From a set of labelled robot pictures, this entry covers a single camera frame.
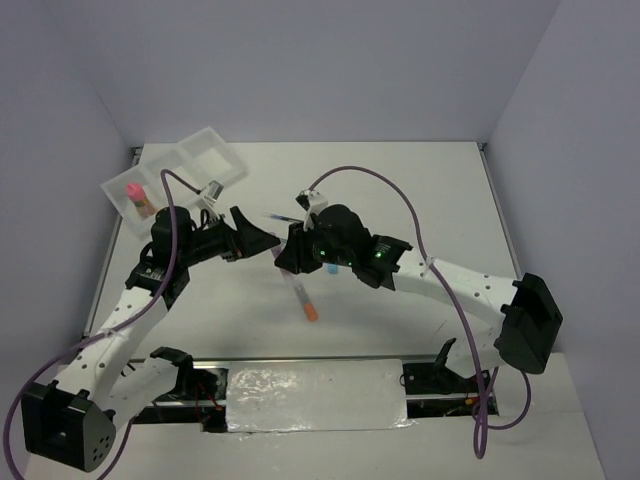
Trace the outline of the blue pen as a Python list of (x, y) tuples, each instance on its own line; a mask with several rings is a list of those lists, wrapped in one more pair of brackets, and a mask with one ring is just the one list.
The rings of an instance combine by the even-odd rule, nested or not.
[(293, 218), (293, 217), (289, 217), (289, 216), (285, 216), (285, 215), (280, 215), (280, 214), (276, 214), (276, 213), (270, 213), (270, 212), (264, 212), (262, 214), (262, 216), (265, 217), (265, 218), (268, 218), (268, 219), (287, 222), (287, 223), (302, 222), (301, 219), (297, 219), (297, 218)]

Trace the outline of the orange highlighter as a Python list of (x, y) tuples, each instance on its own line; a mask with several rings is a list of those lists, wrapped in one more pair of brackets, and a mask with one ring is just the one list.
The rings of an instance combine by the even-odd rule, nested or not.
[(300, 303), (302, 310), (306, 319), (309, 322), (315, 322), (318, 320), (319, 315), (311, 301), (309, 294), (307, 293), (304, 285), (291, 273), (280, 270), (285, 282), (292, 288), (294, 291), (298, 302)]

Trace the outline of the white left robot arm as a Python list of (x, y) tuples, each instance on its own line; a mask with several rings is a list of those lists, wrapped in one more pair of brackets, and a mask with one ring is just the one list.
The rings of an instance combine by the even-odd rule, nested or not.
[(109, 455), (117, 432), (157, 397), (189, 396), (196, 385), (191, 355), (159, 347), (128, 376), (125, 366), (149, 332), (169, 313), (190, 267), (220, 257), (253, 257), (279, 245), (242, 214), (234, 221), (201, 215), (196, 225), (183, 207), (160, 210), (151, 240), (98, 333), (72, 350), (73, 361), (48, 384), (32, 383), (20, 398), (26, 450), (93, 472)]

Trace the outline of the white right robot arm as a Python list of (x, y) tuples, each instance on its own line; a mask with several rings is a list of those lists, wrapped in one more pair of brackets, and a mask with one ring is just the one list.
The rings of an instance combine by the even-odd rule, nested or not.
[(507, 365), (526, 374), (543, 373), (563, 322), (542, 277), (496, 277), (423, 257), (404, 240), (371, 233), (344, 205), (290, 224), (275, 264), (293, 275), (313, 273), (325, 264), (343, 266), (371, 288), (451, 304), (463, 335), (445, 344), (434, 369), (436, 383), (446, 391), (460, 389), (478, 368)]

